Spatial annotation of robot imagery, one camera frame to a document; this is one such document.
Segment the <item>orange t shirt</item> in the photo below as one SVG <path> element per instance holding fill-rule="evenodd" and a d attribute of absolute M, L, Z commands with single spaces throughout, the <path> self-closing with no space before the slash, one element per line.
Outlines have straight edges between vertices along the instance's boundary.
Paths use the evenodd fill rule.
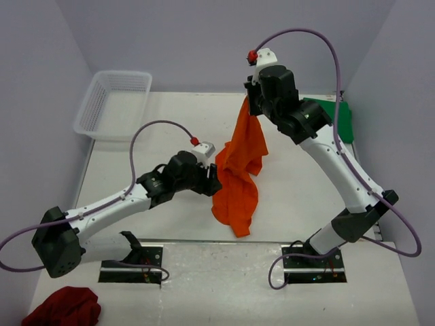
<path fill-rule="evenodd" d="M 258 188 L 252 177 L 258 176 L 267 155 L 262 127 L 258 118 L 249 114 L 249 101 L 245 98 L 231 140 L 215 157 L 222 189 L 213 195 L 211 208 L 213 216 L 229 226 L 237 238 L 250 235 L 258 205 Z"/>

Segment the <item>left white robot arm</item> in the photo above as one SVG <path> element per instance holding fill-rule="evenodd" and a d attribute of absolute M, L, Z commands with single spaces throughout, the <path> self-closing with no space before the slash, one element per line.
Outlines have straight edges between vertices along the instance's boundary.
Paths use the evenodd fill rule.
<path fill-rule="evenodd" d="M 93 260 L 137 265 L 141 249 L 131 232 L 106 239 L 95 235 L 126 217 L 172 200 L 178 192 L 190 190 L 208 197 L 216 194 L 222 185 L 217 166 L 208 162 L 213 152 L 212 144 L 200 143 L 190 151 L 179 151 L 127 189 L 94 204 L 66 212 L 57 206 L 47 210 L 31 241 L 47 273 L 59 278 Z"/>

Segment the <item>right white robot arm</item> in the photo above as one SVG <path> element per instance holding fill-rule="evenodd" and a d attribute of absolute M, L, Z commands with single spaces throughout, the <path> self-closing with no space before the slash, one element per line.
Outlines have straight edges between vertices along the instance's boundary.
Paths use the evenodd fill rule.
<path fill-rule="evenodd" d="M 314 100 L 299 99 L 294 75 L 285 66 L 257 65 L 245 88 L 250 115 L 266 116 L 280 133 L 306 151 L 345 203 L 345 209 L 304 244 L 304 261 L 318 267 L 327 260 L 328 252 L 345 242 L 359 240 L 388 211 L 365 184 L 390 204 L 398 201 L 398 195 L 373 182 L 340 140 L 334 139 L 330 116 Z"/>

